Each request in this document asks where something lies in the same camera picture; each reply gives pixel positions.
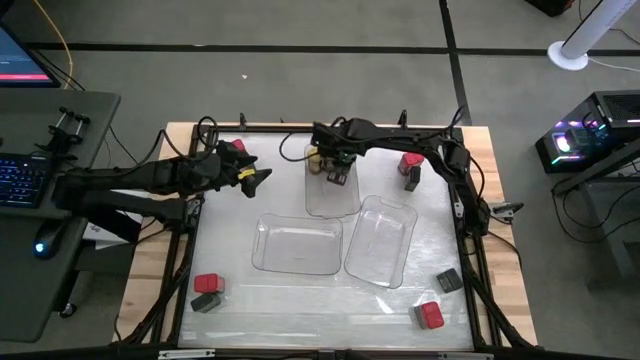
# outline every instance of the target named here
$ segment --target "gray desk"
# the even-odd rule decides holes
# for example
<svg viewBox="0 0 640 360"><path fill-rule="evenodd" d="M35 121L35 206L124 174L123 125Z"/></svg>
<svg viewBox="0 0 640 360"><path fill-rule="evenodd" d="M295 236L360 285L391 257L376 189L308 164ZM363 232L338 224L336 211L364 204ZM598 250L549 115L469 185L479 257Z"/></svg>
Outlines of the gray desk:
<svg viewBox="0 0 640 360"><path fill-rule="evenodd" d="M27 154L37 150L34 143L46 144L50 139L47 125L56 124L58 108L65 106L91 118L91 125L83 130L84 142L71 151L78 157L77 166L91 166L119 102L118 95L109 93L0 89L0 152ZM33 256L33 239L43 219L66 215L51 204L52 188L40 209L0 208L2 340L38 340L73 269L86 226L84 219L72 221L54 258L40 260Z"/></svg>

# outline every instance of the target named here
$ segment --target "white tabletop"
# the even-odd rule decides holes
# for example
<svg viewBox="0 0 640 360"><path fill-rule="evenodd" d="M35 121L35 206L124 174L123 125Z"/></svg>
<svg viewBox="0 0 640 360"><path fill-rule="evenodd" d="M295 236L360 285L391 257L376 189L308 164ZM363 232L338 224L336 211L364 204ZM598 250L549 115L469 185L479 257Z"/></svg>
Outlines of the white tabletop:
<svg viewBox="0 0 640 360"><path fill-rule="evenodd" d="M460 273L448 187L422 165L414 192L403 190L397 170L400 152L372 149L359 157L360 199L378 195L413 207L418 220L397 289L372 285L348 275L344 264L335 275L284 274L258 270L251 263L260 216L310 217L305 210L304 163L282 159L284 134L221 135L240 138L259 157L256 166L273 174L247 199L239 188L206 194L185 302L179 345L213 348L355 348L397 350L469 350L473 348L464 289L445 294L436 275L449 268ZM302 157L310 134L289 138L284 151ZM342 218L346 257L357 215ZM226 278L222 304L202 314L190 302L198 274ZM421 329L411 308L437 301L445 325Z"/></svg>

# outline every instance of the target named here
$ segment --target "monitor screen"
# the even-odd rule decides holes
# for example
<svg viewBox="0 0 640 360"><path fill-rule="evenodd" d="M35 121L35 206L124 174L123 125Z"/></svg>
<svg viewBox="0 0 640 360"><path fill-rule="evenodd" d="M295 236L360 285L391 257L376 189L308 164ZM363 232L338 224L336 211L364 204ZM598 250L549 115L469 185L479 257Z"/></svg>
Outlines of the monitor screen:
<svg viewBox="0 0 640 360"><path fill-rule="evenodd" d="M0 87L57 87L58 81L0 27Z"/></svg>

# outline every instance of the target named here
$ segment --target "computer tower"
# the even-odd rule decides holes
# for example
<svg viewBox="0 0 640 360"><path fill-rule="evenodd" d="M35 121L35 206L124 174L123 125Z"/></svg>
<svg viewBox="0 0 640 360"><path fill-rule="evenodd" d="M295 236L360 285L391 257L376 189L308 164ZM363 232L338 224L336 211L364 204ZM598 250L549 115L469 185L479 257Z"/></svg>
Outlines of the computer tower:
<svg viewBox="0 0 640 360"><path fill-rule="evenodd" d="M580 172L640 136L640 90L596 91L536 142L547 173Z"/></svg>

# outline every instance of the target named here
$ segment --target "wooden table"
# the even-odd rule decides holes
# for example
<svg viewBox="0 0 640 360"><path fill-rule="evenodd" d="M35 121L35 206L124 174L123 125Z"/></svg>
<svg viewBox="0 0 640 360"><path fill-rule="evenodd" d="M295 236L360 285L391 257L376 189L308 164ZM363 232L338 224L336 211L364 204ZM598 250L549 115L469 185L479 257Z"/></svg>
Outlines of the wooden table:
<svg viewBox="0 0 640 360"><path fill-rule="evenodd" d="M221 123L224 125L234 125L236 123ZM278 126L278 124L247 124L248 126ZM187 153L191 140L191 131L194 123L169 123L167 124L167 133L174 142L178 150ZM286 124L286 126L308 126L308 124ZM496 165L493 146L491 144L491 136L489 128L479 126L461 127L464 135L464 144L471 152L472 156L484 171L486 184L483 197L487 202L504 201L502 193L502 185ZM166 141L163 143L160 151L160 159L166 159L175 156L175 153L168 146ZM476 187L480 186L480 173L475 167L472 167L472 176ZM161 227L154 224L147 228L140 236L152 234ZM508 225L491 221L489 229L495 234L507 239L513 243L513 233ZM153 303L158 297L160 284L162 282L162 274L164 272L165 260L169 247L170 234L168 232L154 236L136 248L131 270L129 272L129 280L120 307L118 317L118 329L123 337L129 335L136 325L147 314ZM184 238L178 249L176 267L179 265L184 253ZM529 302L522 280L522 273L518 263L518 257L506 244L494 238L491 235L484 237L484 249L487 258L489 276L491 279L491 287L496 303L500 306L505 315L513 326L518 329L520 334L529 342L536 344L536 335L529 311ZM163 327L162 339L166 339L171 328L173 320L173 312L175 309L175 299L167 306L165 316L165 326ZM480 317L481 331L484 339L490 341L489 326L484 305L476 296L478 304L478 314Z"/></svg>

